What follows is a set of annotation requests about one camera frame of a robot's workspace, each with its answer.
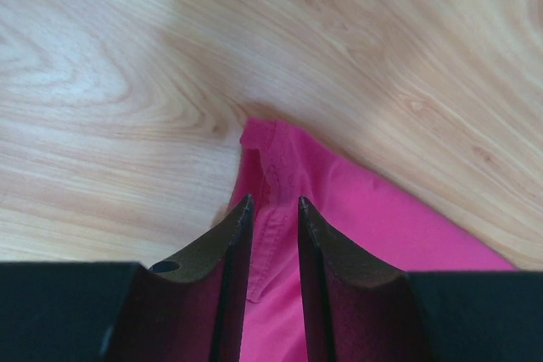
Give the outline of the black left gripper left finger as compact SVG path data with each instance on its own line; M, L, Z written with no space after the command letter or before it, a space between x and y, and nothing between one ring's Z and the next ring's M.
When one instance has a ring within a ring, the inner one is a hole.
M4 262L4 361L236 361L254 202L168 258Z

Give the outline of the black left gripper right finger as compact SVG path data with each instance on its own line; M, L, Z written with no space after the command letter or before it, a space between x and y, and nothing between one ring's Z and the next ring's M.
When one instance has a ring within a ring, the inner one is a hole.
M539 271L405 272L299 200L311 361L539 361Z

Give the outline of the pink t shirt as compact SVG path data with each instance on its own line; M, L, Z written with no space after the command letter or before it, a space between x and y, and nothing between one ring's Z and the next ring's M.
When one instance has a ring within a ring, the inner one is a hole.
M250 119L231 202L255 205L240 358L305 361L305 276L319 223L407 271L512 271L477 237L379 174L282 120Z

